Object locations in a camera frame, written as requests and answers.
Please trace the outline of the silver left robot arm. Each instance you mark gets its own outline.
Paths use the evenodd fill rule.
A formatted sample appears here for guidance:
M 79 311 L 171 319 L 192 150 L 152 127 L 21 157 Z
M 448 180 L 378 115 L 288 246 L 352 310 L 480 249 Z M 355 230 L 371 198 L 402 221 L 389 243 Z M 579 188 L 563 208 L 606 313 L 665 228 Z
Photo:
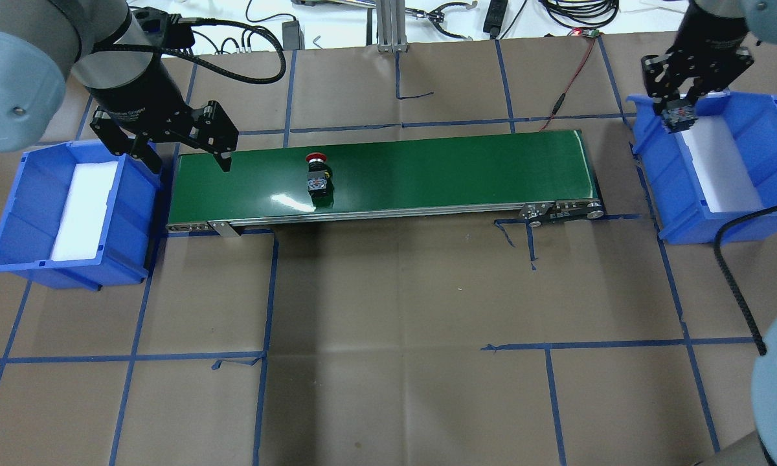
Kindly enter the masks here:
M 0 1 L 0 151 L 40 141 L 74 76 L 96 100 L 91 128 L 113 155 L 158 172 L 153 144 L 177 142 L 231 170 L 236 127 L 216 101 L 185 103 L 142 27 L 124 1 Z

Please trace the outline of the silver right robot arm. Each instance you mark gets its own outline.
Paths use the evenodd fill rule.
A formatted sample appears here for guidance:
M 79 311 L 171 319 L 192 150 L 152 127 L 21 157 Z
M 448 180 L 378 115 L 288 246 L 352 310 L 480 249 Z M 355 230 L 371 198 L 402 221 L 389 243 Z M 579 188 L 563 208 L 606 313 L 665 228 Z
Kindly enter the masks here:
M 640 61 L 646 95 L 629 97 L 660 239 L 711 244 L 758 349 L 755 430 L 705 465 L 777 465 L 777 318 L 759 331 L 722 251 L 777 233 L 777 96 L 729 91 L 754 62 L 749 34 L 777 45 L 777 1 L 690 1 L 673 44 Z

